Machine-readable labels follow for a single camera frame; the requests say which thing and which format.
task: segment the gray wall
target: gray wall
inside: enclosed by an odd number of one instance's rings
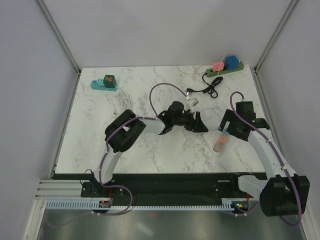
[[[320,223],[320,1],[303,0],[259,72],[288,162],[311,183]]]
[[[256,64],[290,0],[44,0],[80,67]]]
[[[22,238],[76,74],[33,0],[0,6],[0,234]]]

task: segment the reflective floor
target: reflective floor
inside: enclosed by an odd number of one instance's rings
[[[47,210],[59,225],[87,212]],[[294,222],[296,217],[289,217]],[[87,215],[59,228],[43,224],[44,240],[304,240],[302,227],[266,217],[258,206],[248,216],[217,211],[131,211],[120,216]]]

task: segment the green power strip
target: green power strip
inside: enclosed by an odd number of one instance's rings
[[[222,71],[219,72],[219,76],[223,75],[223,74],[229,74],[229,73],[234,73],[234,72],[237,72],[237,71],[241,71],[241,70],[244,69],[244,67],[245,67],[245,65],[241,61],[241,62],[239,62],[239,66],[236,69],[233,69],[233,70],[222,70]],[[205,72],[206,72],[206,77],[207,78],[215,77],[218,74],[218,72],[217,71],[213,71],[212,68],[207,69]]]

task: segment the marble tabletop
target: marble tabletop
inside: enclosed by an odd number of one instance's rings
[[[125,92],[133,101],[132,111],[137,116],[154,117],[149,104],[150,89],[158,83],[175,84],[182,90],[202,90],[201,74],[191,75],[198,66],[143,66],[84,68],[77,86],[74,102],[61,150],[55,168],[56,174],[84,173],[98,167],[105,151],[105,129],[122,113],[118,95]],[[209,66],[201,66],[199,73]],[[92,90],[91,81],[114,75],[119,90],[116,92]],[[223,81],[216,87],[218,98],[209,94],[192,93],[199,100],[196,111],[214,108],[212,115],[217,126],[226,109],[230,109],[229,97],[241,91],[247,101],[253,101],[258,118],[264,118],[255,83],[248,65],[238,72],[222,75]],[[234,96],[234,103],[240,101]],[[152,100],[160,113],[173,101],[188,107],[184,96],[175,88],[161,85],[154,89]],[[136,143],[120,158],[115,173],[221,173],[264,172],[253,147],[246,141],[229,136],[220,156],[212,154],[219,131],[193,133],[182,126],[175,126],[166,135],[143,133]]]

